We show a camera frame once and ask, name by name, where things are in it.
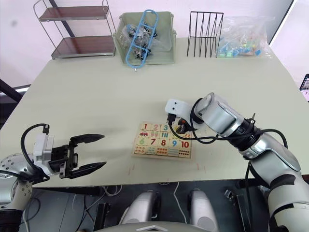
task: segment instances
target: white table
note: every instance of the white table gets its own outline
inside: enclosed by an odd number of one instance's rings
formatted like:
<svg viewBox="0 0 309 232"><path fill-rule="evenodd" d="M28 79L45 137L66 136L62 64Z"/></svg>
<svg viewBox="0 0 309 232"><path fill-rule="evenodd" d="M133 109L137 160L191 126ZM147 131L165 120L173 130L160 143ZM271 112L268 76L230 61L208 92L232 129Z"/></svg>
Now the white table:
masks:
<svg viewBox="0 0 309 232"><path fill-rule="evenodd" d="M139 123L166 122L169 98L194 103L213 91L246 118L256 113L258 127L281 130L302 173L309 174L308 137L303 133L309 131L309 105L279 60L274 55L186 57L186 43L185 38L177 39L175 64L144 66L137 72L124 66L118 55L50 61L1 129L0 158L21 152L20 137L26 128L48 123L54 146L67 144L75 135L104 134L102 140L80 144L76 152L79 166L107 164L73 180L54 176L38 187L244 178L247 161L225 141L193 142L191 162L131 156ZM28 152L41 131L27 137Z"/></svg>

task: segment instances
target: green plastic bin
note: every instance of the green plastic bin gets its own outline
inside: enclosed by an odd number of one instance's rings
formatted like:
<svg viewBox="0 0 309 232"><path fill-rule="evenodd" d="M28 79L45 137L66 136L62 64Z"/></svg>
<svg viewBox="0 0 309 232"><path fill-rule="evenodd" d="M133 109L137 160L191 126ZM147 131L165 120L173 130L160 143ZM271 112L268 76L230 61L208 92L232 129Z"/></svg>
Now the green plastic bin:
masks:
<svg viewBox="0 0 309 232"><path fill-rule="evenodd" d="M174 15L171 12L164 11L164 12L157 12L159 15L159 21L156 27L156 31L158 33L158 39L160 40L160 35L163 33L170 33L171 39L171 49L169 51L151 51L151 55L147 56L147 59L144 65L148 64L172 64L174 63L175 57L175 49L176 49L176 31L173 29L173 18ZM120 23L118 25L116 33L112 35L114 44L116 46L117 52L120 54L121 60L123 64L127 65L126 63L126 54L129 50L129 47L125 47L121 40L121 31L123 27L127 24L138 25L140 22L140 18L143 12L130 12L130 13L123 13L119 19ZM155 23L155 15L152 13L147 13L147 24L153 25ZM130 63L133 65L139 65L140 60L135 59L133 56L129 59Z"/></svg>

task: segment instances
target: shelf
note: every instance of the shelf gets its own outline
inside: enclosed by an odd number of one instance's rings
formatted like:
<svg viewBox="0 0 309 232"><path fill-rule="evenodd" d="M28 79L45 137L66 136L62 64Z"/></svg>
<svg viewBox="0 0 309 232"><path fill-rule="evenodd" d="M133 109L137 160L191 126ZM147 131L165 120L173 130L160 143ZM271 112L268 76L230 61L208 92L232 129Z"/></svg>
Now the shelf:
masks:
<svg viewBox="0 0 309 232"><path fill-rule="evenodd" d="M113 56L115 47L111 36L68 37L62 39L52 58Z"/></svg>
<svg viewBox="0 0 309 232"><path fill-rule="evenodd" d="M108 13L108 6L49 7L40 17L40 21L106 19Z"/></svg>

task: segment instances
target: white wall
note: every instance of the white wall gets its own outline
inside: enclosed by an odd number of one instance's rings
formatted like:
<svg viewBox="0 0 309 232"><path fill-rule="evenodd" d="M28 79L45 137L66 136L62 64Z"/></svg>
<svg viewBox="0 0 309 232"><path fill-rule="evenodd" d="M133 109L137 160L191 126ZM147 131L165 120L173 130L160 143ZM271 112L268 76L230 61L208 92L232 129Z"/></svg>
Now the white wall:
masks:
<svg viewBox="0 0 309 232"><path fill-rule="evenodd" d="M271 46L297 87L309 73L309 0L298 0Z"/></svg>
<svg viewBox="0 0 309 232"><path fill-rule="evenodd" d="M31 84L47 61L54 47L48 40L33 13L35 0L0 1L0 77L9 85ZM58 6L100 5L99 0L56 0ZM174 29L178 37L187 37L190 10L224 12L225 16L275 16L267 31L272 35L285 14L291 0L110 0L111 12L116 24L123 12L138 12L145 9L171 11L174 14ZM43 4L38 5L42 14ZM56 43L60 36L53 22L44 23ZM71 21L75 35L106 34L104 21Z"/></svg>

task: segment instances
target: wooden puzzle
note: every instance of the wooden puzzle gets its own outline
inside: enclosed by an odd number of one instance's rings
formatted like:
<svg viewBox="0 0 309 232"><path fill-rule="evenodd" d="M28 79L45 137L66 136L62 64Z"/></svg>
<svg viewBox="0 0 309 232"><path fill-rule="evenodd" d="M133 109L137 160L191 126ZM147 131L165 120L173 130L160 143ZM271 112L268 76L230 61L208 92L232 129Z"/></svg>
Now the wooden puzzle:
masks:
<svg viewBox="0 0 309 232"><path fill-rule="evenodd" d="M174 131L178 125L172 124ZM184 138L192 138L192 133L179 134ZM173 135L168 124L142 122L139 126L133 147L133 156L191 159L191 141L182 140Z"/></svg>

